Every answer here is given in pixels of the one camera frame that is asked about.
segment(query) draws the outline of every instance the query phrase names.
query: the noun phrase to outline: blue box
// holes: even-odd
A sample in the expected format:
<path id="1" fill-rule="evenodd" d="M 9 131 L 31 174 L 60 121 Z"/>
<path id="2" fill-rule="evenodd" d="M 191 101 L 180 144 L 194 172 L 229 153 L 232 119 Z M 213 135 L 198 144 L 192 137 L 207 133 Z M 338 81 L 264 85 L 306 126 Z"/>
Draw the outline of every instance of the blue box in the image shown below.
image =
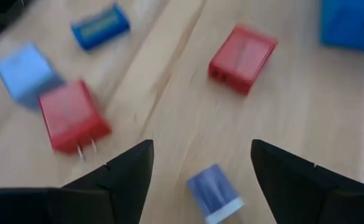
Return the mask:
<path id="1" fill-rule="evenodd" d="M 321 40 L 364 50 L 364 0 L 322 0 Z"/>
<path id="2" fill-rule="evenodd" d="M 32 43 L 0 60 L 0 77 L 12 99 L 32 110 L 39 107 L 41 94 L 64 84 Z"/>
<path id="3" fill-rule="evenodd" d="M 72 24 L 71 29 L 81 47 L 85 50 L 110 40 L 111 38 L 129 31 L 129 22 L 121 8 L 114 4 L 111 9 L 99 15 Z"/>
<path id="4" fill-rule="evenodd" d="M 218 165 L 212 165 L 189 179 L 187 186 L 208 224 L 220 223 L 244 205 Z"/>

